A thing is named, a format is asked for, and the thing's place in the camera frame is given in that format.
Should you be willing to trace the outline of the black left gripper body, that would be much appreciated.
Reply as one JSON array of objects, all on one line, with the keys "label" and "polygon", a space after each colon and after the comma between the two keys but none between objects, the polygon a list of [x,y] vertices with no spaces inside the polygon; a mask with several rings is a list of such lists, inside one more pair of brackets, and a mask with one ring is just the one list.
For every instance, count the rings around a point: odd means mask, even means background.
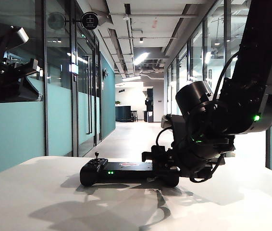
[{"label": "black left gripper body", "polygon": [[20,78],[38,73],[38,60],[31,58],[28,63],[13,63],[4,57],[5,52],[19,47],[29,40],[25,32],[7,32],[0,37],[0,72],[7,76],[7,80],[16,81]]}]

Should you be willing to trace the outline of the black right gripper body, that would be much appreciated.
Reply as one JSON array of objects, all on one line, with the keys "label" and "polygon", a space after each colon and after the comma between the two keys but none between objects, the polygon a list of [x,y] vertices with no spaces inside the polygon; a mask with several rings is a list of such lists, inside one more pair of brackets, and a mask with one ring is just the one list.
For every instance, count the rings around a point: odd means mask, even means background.
[{"label": "black right gripper body", "polygon": [[178,175],[183,177],[183,167],[173,149],[165,150],[164,146],[151,147],[153,173],[158,177]]}]

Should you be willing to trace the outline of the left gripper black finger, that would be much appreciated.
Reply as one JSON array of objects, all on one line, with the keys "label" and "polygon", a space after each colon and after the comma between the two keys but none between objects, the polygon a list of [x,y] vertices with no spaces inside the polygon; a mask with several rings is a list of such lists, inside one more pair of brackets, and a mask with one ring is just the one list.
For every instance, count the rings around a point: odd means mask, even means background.
[{"label": "left gripper black finger", "polygon": [[28,77],[0,87],[0,103],[39,101],[41,101],[41,93],[34,87]]}]

